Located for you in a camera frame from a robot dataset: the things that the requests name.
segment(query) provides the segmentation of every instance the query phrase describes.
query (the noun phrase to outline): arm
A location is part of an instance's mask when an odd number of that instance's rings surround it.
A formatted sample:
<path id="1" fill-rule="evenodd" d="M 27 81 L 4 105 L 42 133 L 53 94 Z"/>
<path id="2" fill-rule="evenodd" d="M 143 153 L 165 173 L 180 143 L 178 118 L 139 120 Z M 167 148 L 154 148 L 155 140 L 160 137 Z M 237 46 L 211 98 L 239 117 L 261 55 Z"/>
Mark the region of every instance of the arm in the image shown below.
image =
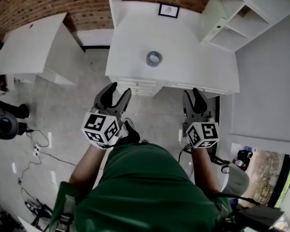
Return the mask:
<path id="1" fill-rule="evenodd" d="M 81 189 L 84 193 L 92 190 L 105 152 L 106 150 L 98 149 L 94 145 L 90 145 L 74 169 L 69 183 Z"/>
<path id="2" fill-rule="evenodd" d="M 205 148 L 192 149 L 194 180 L 203 192 L 219 192 L 219 183 L 212 162 Z"/>

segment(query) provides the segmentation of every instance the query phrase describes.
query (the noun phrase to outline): person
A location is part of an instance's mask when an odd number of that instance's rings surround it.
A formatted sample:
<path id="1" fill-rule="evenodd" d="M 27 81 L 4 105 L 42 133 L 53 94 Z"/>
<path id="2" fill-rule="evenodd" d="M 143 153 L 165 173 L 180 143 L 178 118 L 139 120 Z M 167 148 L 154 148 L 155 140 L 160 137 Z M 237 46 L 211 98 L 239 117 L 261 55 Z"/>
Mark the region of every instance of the person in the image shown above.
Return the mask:
<path id="1" fill-rule="evenodd" d="M 128 119 L 128 136 L 109 153 L 103 175 L 94 188 L 105 150 L 90 145 L 69 182 L 61 182 L 50 231 L 61 215 L 69 216 L 78 232 L 93 231 L 221 231 L 231 218 L 227 198 L 216 197 L 219 184 L 205 148 L 192 149 L 195 185 L 164 148 L 138 143 Z"/>
<path id="2" fill-rule="evenodd" d="M 30 117 L 30 109 L 29 106 L 26 104 L 21 104 L 20 106 L 13 106 L 3 101 L 0 101 L 0 108 L 12 115 L 16 118 L 25 119 Z M 6 126 L 9 131 L 10 123 L 6 122 Z M 18 135 L 24 135 L 27 131 L 27 124 L 23 122 L 18 122 Z"/>

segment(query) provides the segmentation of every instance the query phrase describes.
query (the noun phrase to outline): shoe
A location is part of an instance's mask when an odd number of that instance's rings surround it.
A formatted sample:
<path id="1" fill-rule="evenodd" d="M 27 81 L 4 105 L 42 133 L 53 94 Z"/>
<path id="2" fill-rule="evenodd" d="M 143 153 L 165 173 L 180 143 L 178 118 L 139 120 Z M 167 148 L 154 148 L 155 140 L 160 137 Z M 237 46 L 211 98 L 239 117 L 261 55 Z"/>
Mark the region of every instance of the shoe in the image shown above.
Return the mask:
<path id="1" fill-rule="evenodd" d="M 128 133 L 127 128 L 126 128 L 126 125 L 125 125 L 125 122 L 126 121 L 129 123 L 129 125 L 132 127 L 132 129 L 134 129 L 134 124 L 133 124 L 133 122 L 132 122 L 131 119 L 129 119 L 129 118 L 125 118 L 124 119 L 124 129 L 125 129 L 125 132 Z"/>
<path id="2" fill-rule="evenodd" d="M 22 110 L 22 113 L 24 115 L 25 118 L 30 118 L 30 109 L 29 109 L 29 106 L 26 105 L 26 104 L 21 104 L 19 106 L 19 108 Z"/>

